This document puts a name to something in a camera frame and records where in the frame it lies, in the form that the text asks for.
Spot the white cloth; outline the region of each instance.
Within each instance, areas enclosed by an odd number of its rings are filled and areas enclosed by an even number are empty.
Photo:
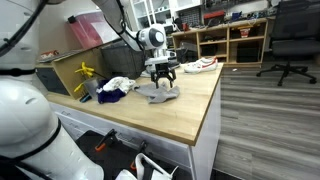
[[[109,92],[119,88],[122,92],[127,94],[135,83],[135,80],[131,80],[127,77],[115,77],[103,86],[103,90]]]

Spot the yellow object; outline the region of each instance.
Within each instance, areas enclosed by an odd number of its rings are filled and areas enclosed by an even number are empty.
[[[91,77],[93,76],[94,69],[93,69],[93,68],[86,67],[86,63],[85,63],[85,62],[82,62],[82,63],[81,63],[81,69],[78,69],[78,70],[75,71],[75,73],[77,73],[77,72],[80,72],[82,75],[88,76],[88,78],[91,78]],[[83,83],[79,84],[79,85],[74,89],[74,92],[79,91],[82,86],[83,86]]]
[[[81,72],[81,74],[87,75],[88,78],[91,78],[93,76],[94,69],[86,67],[86,63],[82,62],[81,63],[81,69],[78,69],[78,70],[75,71],[75,73],[77,73],[77,72]]]
[[[83,83],[79,84],[79,85],[74,89],[73,92],[79,91],[82,86],[83,86]]]

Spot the floor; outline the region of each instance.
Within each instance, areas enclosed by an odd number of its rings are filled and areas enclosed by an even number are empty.
[[[308,65],[320,81],[313,61],[293,64]],[[290,74],[278,87],[280,72],[256,77],[259,69],[223,71],[214,168],[241,179],[320,179],[320,82]]]

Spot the gray cloth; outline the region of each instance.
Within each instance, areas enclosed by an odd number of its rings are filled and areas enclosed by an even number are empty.
[[[132,89],[144,96],[147,96],[149,103],[163,103],[167,99],[177,98],[180,94],[180,88],[178,86],[175,86],[168,91],[167,85],[164,82],[158,89],[156,88],[155,83],[141,86],[135,85]]]

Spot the white sneaker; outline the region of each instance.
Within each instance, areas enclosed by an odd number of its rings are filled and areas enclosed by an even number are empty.
[[[196,62],[188,63],[184,68],[186,73],[199,73],[205,71],[213,71],[218,67],[218,59],[214,56],[212,58],[206,59],[201,58]]]

